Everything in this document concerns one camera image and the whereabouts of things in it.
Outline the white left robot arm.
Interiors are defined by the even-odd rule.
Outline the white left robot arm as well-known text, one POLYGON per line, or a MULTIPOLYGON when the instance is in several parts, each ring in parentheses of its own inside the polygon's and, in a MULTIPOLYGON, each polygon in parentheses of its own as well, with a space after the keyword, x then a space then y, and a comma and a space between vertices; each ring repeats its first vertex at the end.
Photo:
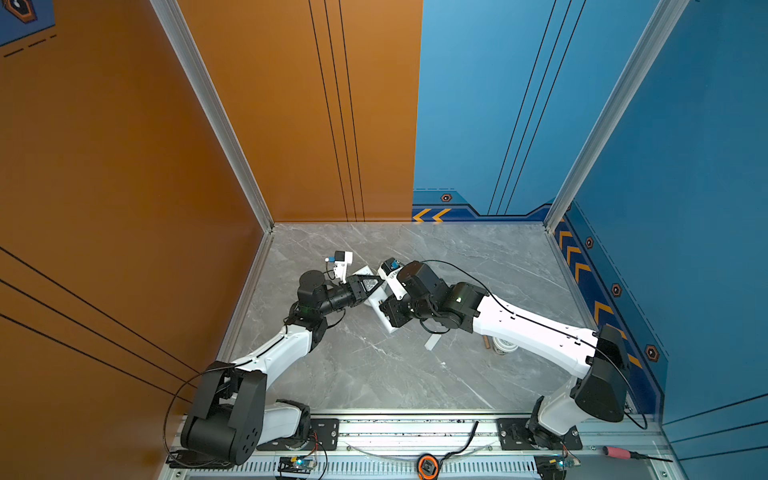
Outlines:
POLYGON ((241 465, 257 447, 284 441, 305 445, 310 437, 310 408, 300 402, 266 403, 266 393, 290 366, 308 355, 329 328, 327 316, 366 302, 385 281, 355 274, 333 283, 319 270, 301 275, 297 301, 282 329, 268 342, 232 362, 216 361, 201 381, 180 436, 184 453, 215 462, 241 465))

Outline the white remote with QR label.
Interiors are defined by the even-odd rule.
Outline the white remote with QR label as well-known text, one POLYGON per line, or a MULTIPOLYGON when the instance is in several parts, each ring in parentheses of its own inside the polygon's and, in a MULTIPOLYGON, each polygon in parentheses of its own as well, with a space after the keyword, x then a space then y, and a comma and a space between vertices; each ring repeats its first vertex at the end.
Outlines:
POLYGON ((355 274, 375 276, 378 280, 383 280, 383 283, 371 294, 371 296, 365 301, 365 304, 372 309, 387 333, 392 334, 396 332, 397 327, 394 327, 390 323, 389 318, 381 310, 381 305, 392 294, 391 289, 389 288, 389 284, 385 280, 385 276, 382 275, 382 271, 374 272, 370 266, 365 266, 355 271, 355 274))

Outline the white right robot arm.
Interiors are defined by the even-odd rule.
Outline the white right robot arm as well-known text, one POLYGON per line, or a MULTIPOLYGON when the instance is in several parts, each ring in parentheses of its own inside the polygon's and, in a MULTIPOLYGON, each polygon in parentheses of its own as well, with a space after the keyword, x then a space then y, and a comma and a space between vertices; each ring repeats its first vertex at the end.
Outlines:
POLYGON ((571 430, 589 418, 624 419, 631 363, 618 329, 594 331, 550 320, 500 299, 479 282, 449 285, 425 262, 403 265, 390 258, 378 274, 391 292, 379 308, 392 328, 434 320, 446 331, 460 329, 511 343, 568 372, 561 387, 534 404, 525 424, 534 447, 564 444, 571 430))

